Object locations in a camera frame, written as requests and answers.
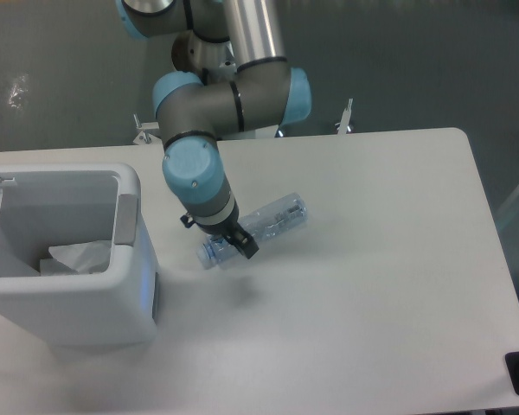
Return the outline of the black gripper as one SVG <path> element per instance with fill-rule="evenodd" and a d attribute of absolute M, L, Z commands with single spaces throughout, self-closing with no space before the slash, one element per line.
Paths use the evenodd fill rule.
<path fill-rule="evenodd" d="M 223 235 L 224 239 L 246 259 L 251 259 L 259 250 L 254 237 L 238 224 L 238 213 L 232 212 L 223 220 L 218 215 L 209 217 L 192 217 L 186 213 L 180 221 L 185 227 L 196 224 L 203 232 L 211 235 Z"/>

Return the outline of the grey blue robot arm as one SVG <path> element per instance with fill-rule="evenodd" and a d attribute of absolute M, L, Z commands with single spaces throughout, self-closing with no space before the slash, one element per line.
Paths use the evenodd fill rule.
<path fill-rule="evenodd" d="M 275 2 L 119 1 L 117 10 L 137 38 L 188 34 L 204 45 L 228 46 L 231 75 L 212 83 L 211 66 L 176 66 L 155 83 L 152 103 L 163 176 L 185 207 L 183 224 L 223 238 L 251 258 L 258 247 L 239 223 L 217 142 L 294 124 L 311 112 L 311 87 L 304 70 L 286 59 Z"/>

